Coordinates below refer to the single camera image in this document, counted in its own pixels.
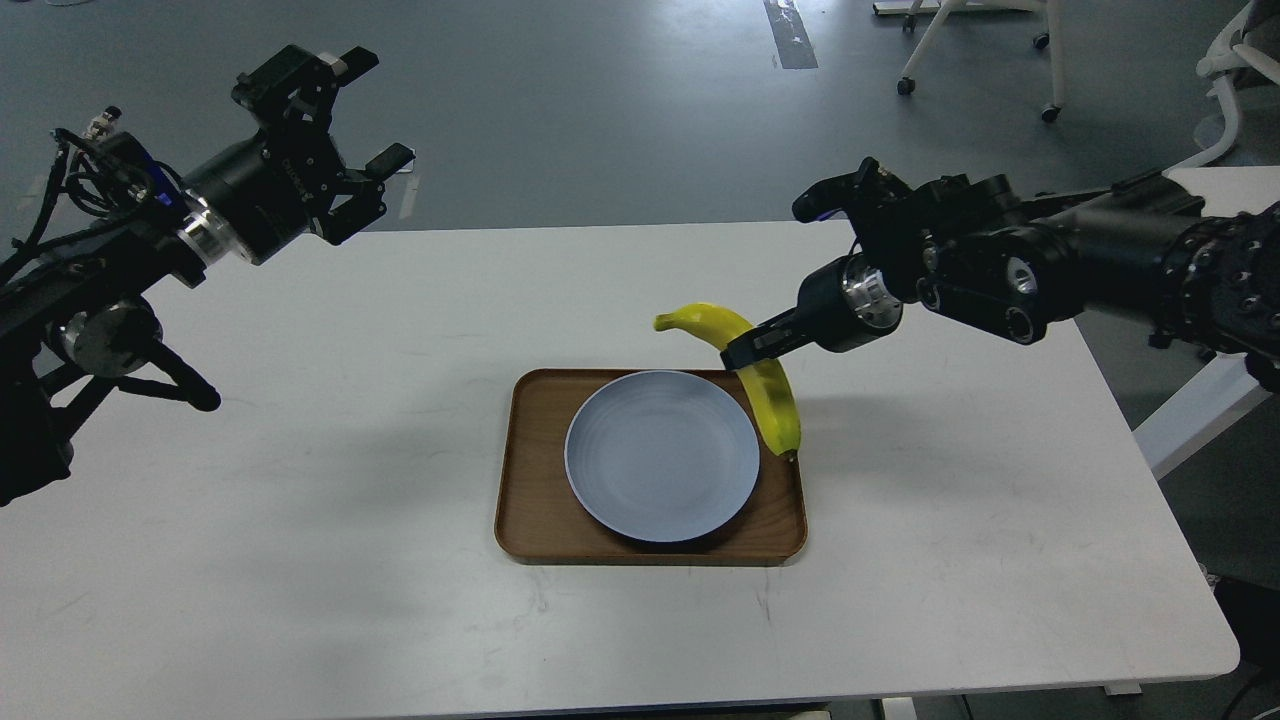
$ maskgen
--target blue plate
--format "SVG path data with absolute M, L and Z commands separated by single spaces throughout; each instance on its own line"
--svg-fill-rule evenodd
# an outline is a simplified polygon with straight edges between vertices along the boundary
M 677 542 L 742 509 L 760 445 L 742 406 L 710 380 L 645 370 L 582 404 L 564 438 L 564 471 L 582 507 L 609 529 Z

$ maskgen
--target wooden tray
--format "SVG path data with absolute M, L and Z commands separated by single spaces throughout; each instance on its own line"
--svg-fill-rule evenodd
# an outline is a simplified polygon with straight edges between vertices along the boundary
M 777 565 L 799 552 L 809 532 L 800 466 L 769 452 L 763 441 L 751 497 L 732 520 L 700 538 L 636 541 L 605 528 L 582 509 L 564 474 L 564 436 L 593 392 L 634 372 L 543 369 L 520 378 L 498 491 L 498 544 L 521 562 L 586 565 Z M 737 375 L 687 372 L 724 388 L 750 416 Z

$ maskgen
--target black robotic arm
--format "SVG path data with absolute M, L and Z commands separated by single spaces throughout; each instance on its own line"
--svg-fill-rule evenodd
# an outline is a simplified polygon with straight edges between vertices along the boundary
M 385 214 L 383 183 L 413 152 L 393 143 L 347 168 L 329 136 L 338 90 L 376 64 L 362 47 L 337 58 L 287 46 L 232 91 L 257 133 L 186 178 L 114 133 L 115 108 L 83 136 L 54 131 L 58 152 L 35 228 L 0 263 L 0 505 L 69 477 L 70 438 L 113 389 L 219 406 L 212 386 L 161 342 L 147 288 L 165 275 L 195 287 L 228 252 L 261 264 L 306 231 L 339 245 Z M 41 240 L 63 195 L 99 220 Z M 19 277 L 51 250 L 61 256 Z M 41 347 L 61 364 L 37 375 Z M 148 363 L 173 383 L 128 377 Z M 86 375 L 70 402 L 52 405 Z
M 1148 173 L 1108 190 L 1019 200 L 1004 176 L 911 188 L 868 158 L 792 204 L 803 223 L 845 213 L 856 241 L 809 274 L 796 306 L 736 338 L 728 369 L 815 342 L 844 352 L 897 328 L 904 302 L 1030 345 L 1085 307 L 1139 315 L 1148 342 L 1247 352 L 1280 389 L 1280 202 L 1202 218 L 1204 202 Z

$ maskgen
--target banana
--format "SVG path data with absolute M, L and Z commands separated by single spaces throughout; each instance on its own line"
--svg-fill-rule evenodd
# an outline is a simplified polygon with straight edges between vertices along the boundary
M 710 302 L 692 302 L 653 319 L 653 329 L 658 332 L 681 329 L 718 351 L 753 327 L 737 313 Z M 755 425 L 769 451 L 785 455 L 800 450 L 800 414 L 782 364 L 763 360 L 742 368 L 737 377 L 746 388 Z

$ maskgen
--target gray floor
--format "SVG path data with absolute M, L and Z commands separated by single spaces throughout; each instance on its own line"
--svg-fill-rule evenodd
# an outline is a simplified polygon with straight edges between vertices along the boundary
M 1106 184 L 1190 155 L 1197 128 L 1212 135 L 1215 105 L 1193 68 L 1242 3 L 1064 3 L 1069 102 L 1044 126 L 1048 63 L 1024 14 L 954 18 L 904 99 L 893 85 L 914 38 L 864 0 L 799 0 L 818 59 L 806 70 L 778 67 L 751 0 L 4 1 L 0 229 L 19 234 L 33 217 L 50 128 L 79 129 L 115 104 L 152 154 L 188 170 L 253 131 L 228 91 L 287 42 L 360 44 L 383 59 L 343 91 L 334 124 L 356 165 L 390 141 L 419 150 L 375 229 L 788 219 L 797 192 L 864 155 L 916 183 L 1007 173 L 1028 196 Z M 1257 127 L 1234 161 L 1280 161 Z M 61 213 L 55 231 L 78 223 Z M 1199 366 L 1189 348 L 1146 348 L 1142 325 L 1092 314 L 1080 324 L 1133 424 Z M 1277 413 L 1270 401 L 1162 484 L 1206 565 L 1274 587 Z M 970 703 L 982 720 L 1208 717 L 1248 670 L 1137 698 L 1083 689 Z M 1240 716 L 1277 703 L 1260 691 Z M 872 717 L 867 703 L 831 710 Z M 919 711 L 964 717 L 959 698 L 924 698 Z

